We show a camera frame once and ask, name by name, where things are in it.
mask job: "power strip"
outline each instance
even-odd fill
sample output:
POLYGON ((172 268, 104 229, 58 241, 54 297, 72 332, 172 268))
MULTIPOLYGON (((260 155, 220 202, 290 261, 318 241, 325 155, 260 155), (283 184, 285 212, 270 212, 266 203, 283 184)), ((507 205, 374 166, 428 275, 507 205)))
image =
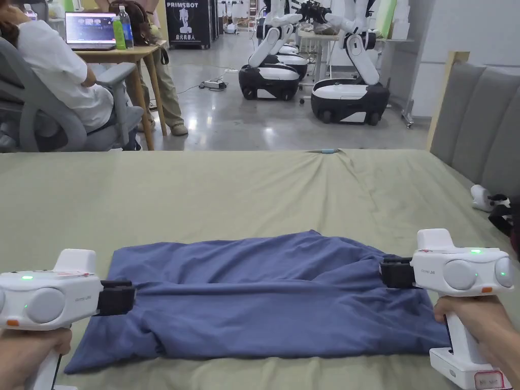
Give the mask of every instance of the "power strip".
POLYGON ((200 85, 199 85, 200 89, 210 88, 210 89, 215 89, 215 90, 225 90, 226 87, 227 87, 227 85, 223 81, 211 81, 211 80, 204 81, 204 82, 200 83, 200 85))

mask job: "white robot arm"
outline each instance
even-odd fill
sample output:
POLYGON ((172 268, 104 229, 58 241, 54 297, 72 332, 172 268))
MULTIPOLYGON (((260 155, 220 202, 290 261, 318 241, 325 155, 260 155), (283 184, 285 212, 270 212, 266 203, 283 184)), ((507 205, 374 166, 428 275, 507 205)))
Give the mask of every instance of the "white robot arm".
MULTIPOLYGON (((52 271, 0 274, 0 328, 46 331, 69 328, 90 316, 129 312, 135 298, 132 283, 101 281, 95 266, 94 251, 65 249, 52 271)), ((60 358, 50 353, 25 390, 53 390, 60 358)))
POLYGON ((334 14, 326 14, 325 19, 332 26, 341 29, 342 31, 349 34, 361 34, 368 31, 367 21, 367 7, 369 0, 357 0, 356 1, 356 19, 348 20, 345 17, 341 17, 334 14))
POLYGON ((379 82, 379 73, 367 54, 367 50, 375 46, 375 34, 368 32, 367 10, 370 4, 372 4, 370 0, 356 0, 355 20, 353 21, 347 18, 347 6, 345 6, 345 16, 343 17, 334 15, 325 8, 312 9, 311 13, 315 20, 323 19, 341 29, 340 42, 343 49, 346 50, 363 81, 367 85, 376 85, 379 82))
MULTIPOLYGON (((386 259, 380 267, 391 288, 419 287, 440 296, 496 295, 513 290, 511 261, 498 248, 457 248, 445 229, 420 230, 411 259, 386 259)), ((477 341, 455 314, 446 318, 451 348, 430 349, 432 367, 465 390, 509 389, 499 368, 479 353, 477 341)))
POLYGON ((264 20, 264 37, 257 50, 249 58, 248 64, 251 68, 257 68, 269 55, 275 55, 289 39, 294 29, 293 23, 300 22, 304 17, 300 14, 284 14, 285 0, 268 0, 269 13, 264 20))

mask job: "concrete floor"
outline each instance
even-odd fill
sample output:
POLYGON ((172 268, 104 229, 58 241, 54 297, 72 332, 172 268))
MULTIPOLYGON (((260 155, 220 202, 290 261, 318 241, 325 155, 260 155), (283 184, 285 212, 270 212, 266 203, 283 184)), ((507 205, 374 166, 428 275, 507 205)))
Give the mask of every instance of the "concrete floor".
MULTIPOLYGON (((324 124, 313 115, 310 101, 245 100, 237 73, 253 52, 251 33, 224 35, 208 50, 176 49, 169 52, 170 71, 179 94, 189 135, 163 137, 157 112, 153 115, 156 150, 309 150, 309 149, 423 149, 427 126, 407 129, 400 113, 386 110, 377 127, 324 124), (222 76, 224 92, 199 89, 205 80, 222 76)), ((144 136, 141 143, 146 147, 144 136)))

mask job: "poster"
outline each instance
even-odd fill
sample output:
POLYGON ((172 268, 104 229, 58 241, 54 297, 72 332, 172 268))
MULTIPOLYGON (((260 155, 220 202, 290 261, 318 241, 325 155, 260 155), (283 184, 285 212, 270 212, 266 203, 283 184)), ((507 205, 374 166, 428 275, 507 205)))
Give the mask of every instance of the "poster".
POLYGON ((209 44, 207 0, 166 2, 168 36, 171 44, 209 44))

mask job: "hand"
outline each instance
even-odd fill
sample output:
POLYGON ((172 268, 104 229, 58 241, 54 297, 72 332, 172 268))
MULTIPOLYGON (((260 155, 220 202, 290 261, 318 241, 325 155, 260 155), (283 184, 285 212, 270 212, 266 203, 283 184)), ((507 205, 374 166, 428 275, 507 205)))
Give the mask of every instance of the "hand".
POLYGON ((455 298, 444 296, 435 305, 435 319, 444 322, 444 315, 455 313, 467 330, 479 342, 482 355, 495 367, 502 366, 499 354, 493 350, 497 334, 515 332, 504 306, 496 296, 455 298))
POLYGON ((29 19, 29 17, 26 14, 24 14, 19 8, 7 6, 4 8, 0 8, 0 21, 9 22, 14 25, 20 25, 22 23, 31 21, 31 19, 29 19))
POLYGON ((48 332, 5 330, 0 335, 0 389, 22 386, 52 350, 68 354, 71 339, 72 332, 63 328, 48 332))

